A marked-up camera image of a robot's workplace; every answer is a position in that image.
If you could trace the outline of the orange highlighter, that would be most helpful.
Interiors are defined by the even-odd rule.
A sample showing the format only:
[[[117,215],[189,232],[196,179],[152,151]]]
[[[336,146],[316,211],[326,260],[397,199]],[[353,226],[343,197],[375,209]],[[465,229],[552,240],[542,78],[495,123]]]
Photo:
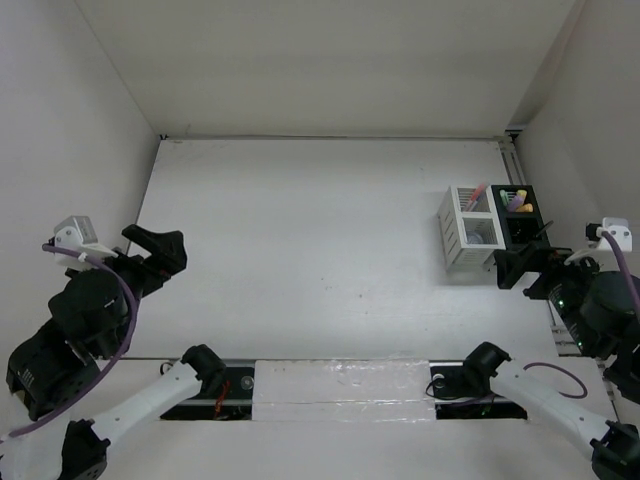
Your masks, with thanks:
[[[526,203],[521,205],[518,209],[518,213],[532,213],[534,211],[534,207],[531,203]]]

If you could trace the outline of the purple highlighter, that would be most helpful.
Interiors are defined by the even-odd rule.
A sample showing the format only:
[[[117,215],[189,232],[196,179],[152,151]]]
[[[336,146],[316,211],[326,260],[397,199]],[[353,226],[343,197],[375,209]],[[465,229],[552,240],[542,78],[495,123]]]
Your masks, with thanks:
[[[524,198],[520,195],[515,195],[507,205],[508,212],[516,212],[524,203]]]

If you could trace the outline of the green highlighter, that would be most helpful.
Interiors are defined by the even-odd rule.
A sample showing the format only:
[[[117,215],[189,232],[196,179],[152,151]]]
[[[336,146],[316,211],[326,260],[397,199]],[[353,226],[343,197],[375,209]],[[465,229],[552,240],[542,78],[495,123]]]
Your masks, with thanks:
[[[505,190],[501,190],[499,195],[503,205],[507,206],[510,202],[508,193]]]

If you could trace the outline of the red pen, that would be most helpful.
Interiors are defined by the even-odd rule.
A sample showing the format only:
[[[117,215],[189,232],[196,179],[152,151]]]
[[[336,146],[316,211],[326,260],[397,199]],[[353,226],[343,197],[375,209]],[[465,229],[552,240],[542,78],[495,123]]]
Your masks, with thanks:
[[[465,207],[466,212],[488,212],[487,205],[487,184],[479,185],[471,194],[469,201]]]

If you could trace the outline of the black handled scissors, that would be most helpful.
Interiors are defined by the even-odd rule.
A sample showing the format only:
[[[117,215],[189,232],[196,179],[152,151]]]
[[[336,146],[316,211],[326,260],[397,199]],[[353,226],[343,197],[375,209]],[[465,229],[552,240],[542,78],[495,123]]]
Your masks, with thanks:
[[[553,224],[554,224],[553,220],[550,220],[549,222],[545,223],[543,227],[533,236],[533,239],[534,240],[542,239]]]

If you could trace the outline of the jar of paper clips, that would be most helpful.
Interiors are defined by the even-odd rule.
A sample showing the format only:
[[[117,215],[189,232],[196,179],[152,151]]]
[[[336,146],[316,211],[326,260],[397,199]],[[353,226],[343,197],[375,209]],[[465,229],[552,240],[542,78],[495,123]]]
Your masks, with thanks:
[[[483,236],[476,231],[466,232],[466,242],[471,245],[483,245],[485,243]]]

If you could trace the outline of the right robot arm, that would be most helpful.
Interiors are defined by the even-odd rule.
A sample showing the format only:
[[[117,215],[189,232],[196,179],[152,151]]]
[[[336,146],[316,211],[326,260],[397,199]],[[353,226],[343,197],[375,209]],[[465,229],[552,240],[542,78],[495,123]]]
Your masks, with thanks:
[[[576,258],[569,250],[527,248],[502,252],[497,258],[498,285],[508,289],[523,274],[538,278],[524,294],[549,302],[557,311],[579,355],[593,364],[608,361],[604,381],[632,402],[639,400],[639,280],[628,268],[619,246],[608,239],[615,271],[603,271],[591,257]],[[571,443],[600,479],[639,476],[639,430],[582,407],[577,395],[560,393],[531,371],[545,361],[526,365],[498,346],[484,342],[463,361],[461,377],[469,395],[495,394],[540,419]]]

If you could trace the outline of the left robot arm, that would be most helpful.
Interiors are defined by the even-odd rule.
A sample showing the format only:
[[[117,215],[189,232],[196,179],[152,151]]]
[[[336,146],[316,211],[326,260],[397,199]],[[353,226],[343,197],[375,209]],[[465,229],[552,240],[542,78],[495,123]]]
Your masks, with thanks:
[[[8,360],[17,424],[1,438],[4,479],[97,479],[132,430],[222,387],[225,363],[208,346],[195,345],[121,404],[88,419],[73,418],[76,404],[129,350],[142,299],[187,267],[180,231],[157,233],[131,224],[122,235],[145,255],[102,245],[86,216],[65,219],[42,246],[65,268],[68,281],[48,302],[49,320]]]

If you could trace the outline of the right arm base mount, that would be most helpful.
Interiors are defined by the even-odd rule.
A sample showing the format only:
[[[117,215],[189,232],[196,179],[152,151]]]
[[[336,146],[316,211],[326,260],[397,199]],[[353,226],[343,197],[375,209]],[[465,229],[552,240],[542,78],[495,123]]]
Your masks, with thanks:
[[[437,420],[527,420],[525,409],[489,390],[472,386],[461,361],[429,365],[425,395],[434,401]]]

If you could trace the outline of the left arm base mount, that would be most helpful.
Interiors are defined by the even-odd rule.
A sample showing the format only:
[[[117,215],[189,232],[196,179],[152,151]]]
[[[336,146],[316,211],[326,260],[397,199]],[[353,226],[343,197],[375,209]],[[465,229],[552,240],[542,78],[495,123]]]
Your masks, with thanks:
[[[254,360],[226,360],[215,390],[206,390],[162,414],[166,421],[248,421],[252,419]]]

